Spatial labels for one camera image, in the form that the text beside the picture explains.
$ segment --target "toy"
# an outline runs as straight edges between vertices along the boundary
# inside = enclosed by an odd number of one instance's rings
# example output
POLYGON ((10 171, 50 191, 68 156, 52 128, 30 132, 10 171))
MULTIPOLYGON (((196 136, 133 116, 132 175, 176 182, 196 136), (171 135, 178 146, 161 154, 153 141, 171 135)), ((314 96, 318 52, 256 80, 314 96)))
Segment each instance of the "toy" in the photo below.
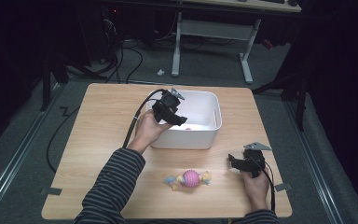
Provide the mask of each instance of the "toy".
POLYGON ((188 170, 177 177, 167 177, 164 179, 163 182, 170 184, 172 190, 176 190, 181 189, 182 185, 185 185, 185 187, 188 188, 195 188, 199 185, 200 181, 206 185, 209 185, 211 181, 211 174, 209 174, 209 172, 207 171, 200 175, 194 170, 188 170))

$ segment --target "person's left hand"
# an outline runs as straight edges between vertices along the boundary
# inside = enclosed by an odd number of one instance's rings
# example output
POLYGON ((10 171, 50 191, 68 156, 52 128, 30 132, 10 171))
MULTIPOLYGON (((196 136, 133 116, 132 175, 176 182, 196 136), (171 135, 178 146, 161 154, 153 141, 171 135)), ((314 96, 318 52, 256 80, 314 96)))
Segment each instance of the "person's left hand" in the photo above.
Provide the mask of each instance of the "person's left hand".
POLYGON ((155 142, 164 131, 171 127, 172 125, 169 123, 158 124, 154 118, 153 110, 148 110, 138 118, 135 138, 128 145, 128 148, 142 154, 150 144, 155 142))

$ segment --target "wooden table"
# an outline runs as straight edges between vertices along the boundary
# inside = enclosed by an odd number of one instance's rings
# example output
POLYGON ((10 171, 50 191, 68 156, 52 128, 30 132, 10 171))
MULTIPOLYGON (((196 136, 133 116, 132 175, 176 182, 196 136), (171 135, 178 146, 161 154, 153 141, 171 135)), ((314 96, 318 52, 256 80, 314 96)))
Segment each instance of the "wooden table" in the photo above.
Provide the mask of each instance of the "wooden table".
MULTIPOLYGON (((73 219, 111 154, 122 146, 132 117, 156 89, 170 86, 91 84, 69 137, 52 188, 61 195, 48 195, 45 219, 73 219)), ((161 149, 150 147, 146 166, 122 215, 125 218, 218 218, 243 217, 250 212, 249 200, 238 170, 230 168, 227 154, 241 158, 243 146, 259 142, 269 146, 254 96, 245 88, 175 86, 179 91, 210 91, 219 101, 223 125, 209 149, 161 149), (209 171, 209 186, 172 191, 162 180, 188 169, 209 171)), ((275 185, 282 183, 271 151, 264 151, 275 185)), ((292 208, 285 191, 276 193, 276 213, 289 217, 292 208)))

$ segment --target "striped shirt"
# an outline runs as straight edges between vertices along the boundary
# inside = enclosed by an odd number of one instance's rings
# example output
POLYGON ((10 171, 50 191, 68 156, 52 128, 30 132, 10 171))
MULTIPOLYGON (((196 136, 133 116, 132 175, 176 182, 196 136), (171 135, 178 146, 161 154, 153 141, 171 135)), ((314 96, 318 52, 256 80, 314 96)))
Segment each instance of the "striped shirt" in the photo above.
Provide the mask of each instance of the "striped shirt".
MULTIPOLYGON (((126 223, 121 210, 130 199, 145 159, 126 148, 116 150, 83 200, 83 210, 75 223, 126 223)), ((246 215, 236 224, 279 223, 274 212, 259 210, 246 215)))

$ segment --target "white plastic bin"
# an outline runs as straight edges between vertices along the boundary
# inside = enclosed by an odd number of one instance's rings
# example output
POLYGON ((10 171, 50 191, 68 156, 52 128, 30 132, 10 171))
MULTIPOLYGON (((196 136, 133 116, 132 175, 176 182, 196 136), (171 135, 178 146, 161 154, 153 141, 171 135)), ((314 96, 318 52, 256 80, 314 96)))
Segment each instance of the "white plastic bin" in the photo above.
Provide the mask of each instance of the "white plastic bin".
MULTIPOLYGON (((173 126, 165 131, 151 147, 179 149, 208 149, 212 146, 220 127, 222 116, 215 94, 208 91, 180 91, 185 100, 180 100, 176 115, 187 118, 181 126, 173 126)), ((160 99, 156 93, 152 99, 160 99)), ((146 103, 151 109, 155 101, 146 103)))

